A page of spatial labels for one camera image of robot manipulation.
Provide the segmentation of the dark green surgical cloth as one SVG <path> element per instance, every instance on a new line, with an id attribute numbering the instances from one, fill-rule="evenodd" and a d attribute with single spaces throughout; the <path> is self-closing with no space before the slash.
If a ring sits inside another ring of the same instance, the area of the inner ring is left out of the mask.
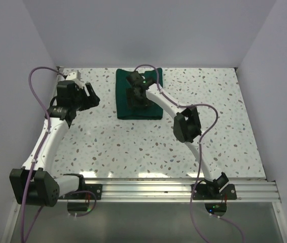
<path id="1" fill-rule="evenodd" d="M 130 108 L 127 102 L 126 90 L 131 85 L 126 77 L 131 73 L 124 69 L 116 71 L 116 108 L 117 118 L 122 120 L 161 120 L 163 117 L 163 109 L 153 103 L 147 108 Z"/>

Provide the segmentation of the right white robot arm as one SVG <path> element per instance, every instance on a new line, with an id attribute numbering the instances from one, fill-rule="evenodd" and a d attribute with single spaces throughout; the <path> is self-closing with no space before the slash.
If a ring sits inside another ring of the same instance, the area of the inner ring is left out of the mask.
<path id="1" fill-rule="evenodd" d="M 211 198 L 220 198 L 225 193 L 229 179 L 219 166 L 210 164 L 211 157 L 202 150 L 202 139 L 206 132 L 201 130 L 201 122 L 195 105 L 181 105 L 168 94 L 157 82 L 157 79 L 144 78 L 138 71 L 126 76 L 131 88 L 127 99 L 133 107 L 147 107 L 157 104 L 173 119 L 173 134 L 184 143 L 198 160 L 198 172 L 204 174 L 204 186 Z"/>

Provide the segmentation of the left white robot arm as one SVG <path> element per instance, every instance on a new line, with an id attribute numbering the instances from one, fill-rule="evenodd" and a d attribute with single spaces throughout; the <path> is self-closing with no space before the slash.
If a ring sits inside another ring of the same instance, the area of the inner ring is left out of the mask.
<path id="1" fill-rule="evenodd" d="M 66 194 L 80 199 L 87 192 L 81 174 L 67 173 L 54 178 L 50 171 L 59 144 L 77 112 L 98 106 L 100 98 L 90 83 L 63 80 L 57 84 L 56 102 L 46 111 L 42 132 L 31 155 L 21 168 L 10 172 L 14 196 L 20 205 L 53 207 Z"/>

